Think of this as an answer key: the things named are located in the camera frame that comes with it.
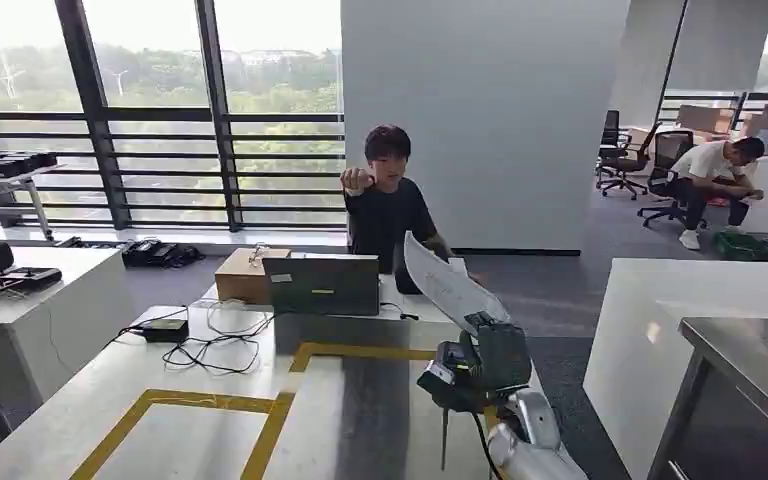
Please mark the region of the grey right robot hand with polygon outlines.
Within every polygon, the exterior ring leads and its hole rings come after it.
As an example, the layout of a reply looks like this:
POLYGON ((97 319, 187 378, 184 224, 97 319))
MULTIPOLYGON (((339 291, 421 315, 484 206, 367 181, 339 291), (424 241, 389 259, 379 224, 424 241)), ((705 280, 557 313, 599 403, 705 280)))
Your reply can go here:
POLYGON ((479 325, 459 336, 468 371, 468 388, 487 403, 500 403, 529 387, 532 360, 522 328, 510 323, 479 325))

